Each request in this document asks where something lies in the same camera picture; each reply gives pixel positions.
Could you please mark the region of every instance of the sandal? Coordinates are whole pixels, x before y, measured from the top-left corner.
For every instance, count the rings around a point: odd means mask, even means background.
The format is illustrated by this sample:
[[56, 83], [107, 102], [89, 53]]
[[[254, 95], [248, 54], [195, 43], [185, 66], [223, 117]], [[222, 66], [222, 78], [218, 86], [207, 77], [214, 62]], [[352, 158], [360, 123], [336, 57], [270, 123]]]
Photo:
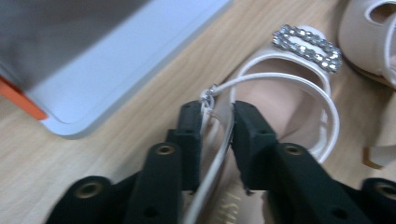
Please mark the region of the sandal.
[[[358, 73], [396, 91], [396, 1], [351, 0], [338, 41]], [[396, 145], [365, 147], [363, 164], [381, 169], [396, 160]]]
[[[262, 196], [245, 194], [236, 163], [230, 158], [233, 155], [226, 154], [236, 99], [255, 105], [279, 142], [308, 148], [318, 162], [324, 162], [332, 151], [339, 119], [328, 79], [341, 66], [340, 51], [309, 26], [284, 25], [275, 32], [273, 44], [274, 48], [253, 54], [233, 79], [203, 92], [204, 113], [219, 120], [225, 137], [210, 175], [195, 195], [202, 200], [192, 202], [183, 223], [195, 223], [197, 218], [199, 223], [263, 223]], [[209, 194], [218, 175], [219, 183]]]

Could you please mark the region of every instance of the crystal embellishment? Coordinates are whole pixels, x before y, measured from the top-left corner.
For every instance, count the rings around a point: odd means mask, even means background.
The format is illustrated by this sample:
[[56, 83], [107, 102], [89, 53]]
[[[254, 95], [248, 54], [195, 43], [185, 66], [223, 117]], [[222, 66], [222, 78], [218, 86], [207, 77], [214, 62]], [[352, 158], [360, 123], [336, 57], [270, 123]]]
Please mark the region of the crystal embellishment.
[[[307, 46], [291, 42], [291, 36], [299, 37], [304, 42], [321, 48], [327, 55], [322, 55]], [[283, 25], [279, 31], [274, 32], [273, 45], [278, 49], [290, 51], [305, 58], [329, 73], [336, 73], [342, 65], [340, 49], [326, 39], [322, 39], [304, 29]]]

